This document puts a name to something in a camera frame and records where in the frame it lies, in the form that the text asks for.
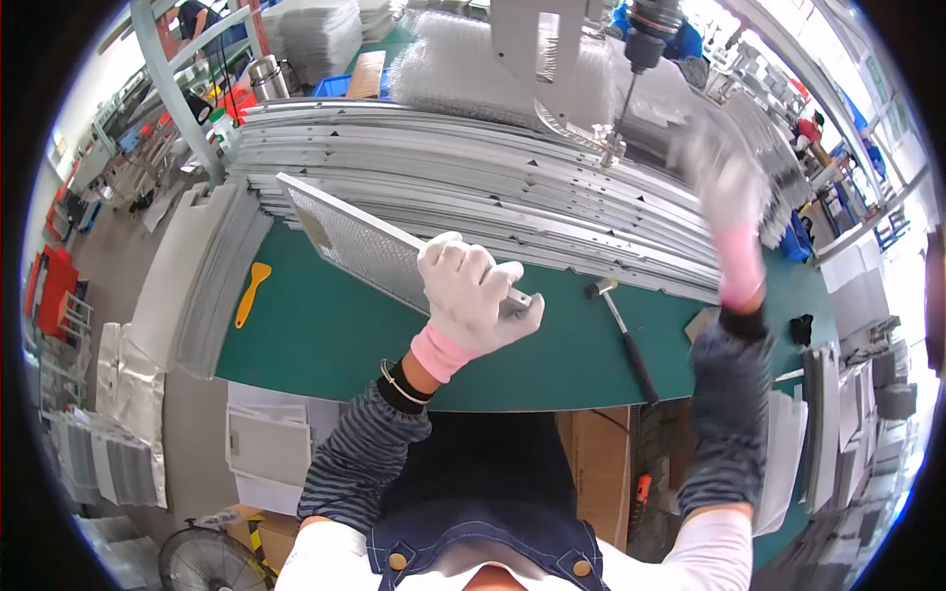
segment pink wrist cuff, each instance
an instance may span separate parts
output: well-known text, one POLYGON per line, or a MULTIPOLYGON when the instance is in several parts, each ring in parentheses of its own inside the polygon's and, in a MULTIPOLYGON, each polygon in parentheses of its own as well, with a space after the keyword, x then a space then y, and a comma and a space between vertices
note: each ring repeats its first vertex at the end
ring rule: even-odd
POLYGON ((739 307, 748 302, 765 281, 755 221, 747 220, 730 226, 716 238, 719 269, 723 280, 719 285, 719 299, 728 307, 739 307))
POLYGON ((441 384, 449 382, 457 370, 477 356, 446 337, 431 321, 411 341, 411 352, 428 374, 441 384))

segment white t-shirt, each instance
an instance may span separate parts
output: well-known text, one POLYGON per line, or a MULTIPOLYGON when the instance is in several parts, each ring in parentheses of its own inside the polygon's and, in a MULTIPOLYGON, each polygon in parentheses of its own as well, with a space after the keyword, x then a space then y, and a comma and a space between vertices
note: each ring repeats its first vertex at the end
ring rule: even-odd
MULTIPOLYGON (((601 540, 598 547, 604 583, 612 591, 746 590, 752 576, 752 525, 733 510, 701 513, 684 524, 660 565, 642 563, 601 540)), ((506 568, 529 591, 576 588, 503 544, 472 540, 452 545, 431 569, 405 577, 397 591, 461 591, 485 565, 506 568)), ((341 523, 320 521, 299 532, 276 591, 376 591, 380 583, 381 575, 368 564, 365 537, 341 523)))

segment electric fan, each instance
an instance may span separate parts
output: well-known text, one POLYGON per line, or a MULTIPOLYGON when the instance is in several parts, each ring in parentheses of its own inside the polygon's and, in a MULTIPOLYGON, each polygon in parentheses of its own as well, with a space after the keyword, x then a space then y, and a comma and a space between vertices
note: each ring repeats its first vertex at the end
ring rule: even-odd
POLYGON ((194 525, 167 538, 158 556, 165 591, 265 591, 272 571, 225 533, 194 525))

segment bracelet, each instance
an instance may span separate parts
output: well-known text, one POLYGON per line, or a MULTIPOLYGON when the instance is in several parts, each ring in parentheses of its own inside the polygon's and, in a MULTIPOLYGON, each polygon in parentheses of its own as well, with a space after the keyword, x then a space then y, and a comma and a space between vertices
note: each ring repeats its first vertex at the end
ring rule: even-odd
POLYGON ((390 363, 390 361, 388 361, 387 358, 381 359, 381 375, 384 376, 384 379, 388 380, 388 383, 389 383, 389 384, 391 384, 392 386, 394 386, 394 388, 395 388, 397 391, 401 392, 401 395, 402 395, 402 396, 404 396, 405 398, 407 398, 408 400, 410 400, 410 401, 413 402, 414 404, 418 404, 418 405, 420 405, 420 406, 422 406, 422 407, 425 407, 425 406, 427 405, 427 403, 430 402, 430 400, 420 400, 420 399, 418 399, 418 398, 414 398, 414 397, 411 396, 410 394, 406 393, 403 388, 401 388, 400 386, 398 386, 398 385, 397 385, 397 382, 394 381, 394 378, 392 378, 392 377, 391 377, 391 374, 388 372, 388 363, 390 363))

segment worker in red shirt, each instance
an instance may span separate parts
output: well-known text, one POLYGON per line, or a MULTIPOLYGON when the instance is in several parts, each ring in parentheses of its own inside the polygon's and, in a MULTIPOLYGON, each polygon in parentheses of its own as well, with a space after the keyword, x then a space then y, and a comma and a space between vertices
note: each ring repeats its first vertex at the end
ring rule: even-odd
POLYGON ((796 156, 801 159, 805 153, 805 148, 821 139, 821 130, 825 124, 824 115, 815 111, 811 119, 801 119, 795 123, 792 132, 795 137, 789 142, 796 156))

